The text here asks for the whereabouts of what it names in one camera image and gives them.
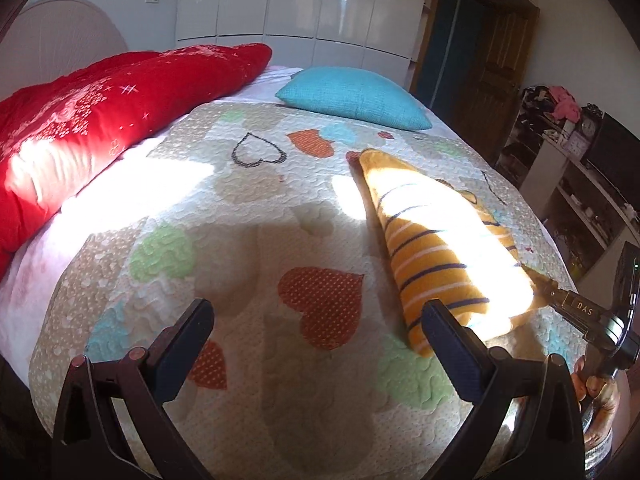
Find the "person's right hand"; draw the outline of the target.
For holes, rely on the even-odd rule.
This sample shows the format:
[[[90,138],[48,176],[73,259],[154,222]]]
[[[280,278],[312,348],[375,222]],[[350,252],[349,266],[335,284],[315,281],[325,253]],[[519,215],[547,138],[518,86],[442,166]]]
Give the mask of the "person's right hand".
[[[592,399],[593,419],[584,437],[585,450],[591,451],[603,443],[612,430],[617,410],[620,407],[620,390],[612,377],[580,378],[579,373],[584,369],[585,362],[585,356],[581,356],[576,361],[572,373],[572,383],[578,401],[585,400],[587,396]]]

